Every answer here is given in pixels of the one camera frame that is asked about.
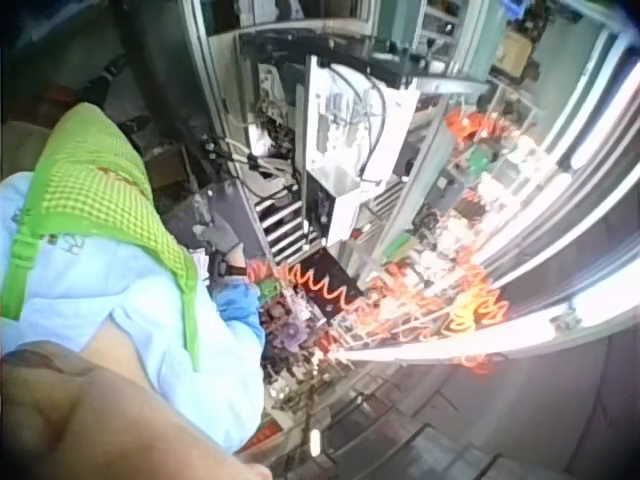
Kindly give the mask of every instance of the green strap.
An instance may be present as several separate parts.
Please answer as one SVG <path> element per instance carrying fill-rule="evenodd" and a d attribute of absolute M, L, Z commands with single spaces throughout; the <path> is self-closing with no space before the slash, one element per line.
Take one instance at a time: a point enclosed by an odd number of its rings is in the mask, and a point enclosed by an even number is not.
<path fill-rule="evenodd" d="M 40 239 L 30 236 L 21 221 L 11 245 L 9 268 L 2 289 L 3 317 L 16 321 L 20 319 L 27 290 L 27 278 L 36 263 L 39 250 Z"/>

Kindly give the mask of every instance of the green checkered cloth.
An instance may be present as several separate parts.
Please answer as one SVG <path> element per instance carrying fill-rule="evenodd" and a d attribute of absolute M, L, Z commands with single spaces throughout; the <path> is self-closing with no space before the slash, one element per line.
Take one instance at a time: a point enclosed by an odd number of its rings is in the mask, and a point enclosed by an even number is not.
<path fill-rule="evenodd" d="M 193 259 L 162 225 L 136 151 L 100 109 L 86 103 L 56 125 L 34 172 L 12 245 L 3 316 L 20 317 L 42 236 L 62 233 L 138 245 L 166 266 L 182 293 L 185 347 L 197 368 Z"/>

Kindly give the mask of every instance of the gray glove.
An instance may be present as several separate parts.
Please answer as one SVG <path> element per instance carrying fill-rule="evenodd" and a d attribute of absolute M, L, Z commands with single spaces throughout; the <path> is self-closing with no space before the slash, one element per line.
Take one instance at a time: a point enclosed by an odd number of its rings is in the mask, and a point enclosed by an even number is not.
<path fill-rule="evenodd" d="M 193 233 L 198 240 L 225 256 L 241 245 L 231 226 L 216 212 L 211 212 L 210 225 L 194 225 Z"/>

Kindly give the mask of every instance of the light blue shirt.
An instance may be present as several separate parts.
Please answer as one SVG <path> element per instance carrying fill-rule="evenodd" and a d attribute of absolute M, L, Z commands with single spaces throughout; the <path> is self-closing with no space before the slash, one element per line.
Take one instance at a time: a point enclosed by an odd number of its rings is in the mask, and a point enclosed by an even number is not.
<path fill-rule="evenodd" d="M 0 287 L 31 173 L 0 184 Z M 264 406 L 257 288 L 235 279 L 215 297 L 199 283 L 200 369 L 183 345 L 173 276 L 140 248 L 102 237 L 49 236 L 31 270 L 20 321 L 2 318 L 2 350 L 49 340 L 80 351 L 111 317 L 133 341 L 151 385 L 225 451 L 255 432 Z"/>

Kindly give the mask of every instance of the worker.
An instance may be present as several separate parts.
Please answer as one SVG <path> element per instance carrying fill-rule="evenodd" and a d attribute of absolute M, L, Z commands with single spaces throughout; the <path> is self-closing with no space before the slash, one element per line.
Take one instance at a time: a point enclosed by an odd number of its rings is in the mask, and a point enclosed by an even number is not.
<path fill-rule="evenodd" d="M 33 173 L 0 184 L 0 203 L 4 353 L 53 342 L 161 397 L 226 453 L 252 436 L 265 334 L 228 224 L 196 229 L 239 272 L 212 300 L 155 212 L 140 157 L 86 103 Z"/>
<path fill-rule="evenodd" d="M 50 342 L 2 360 L 4 480 L 271 480 L 152 390 Z"/>

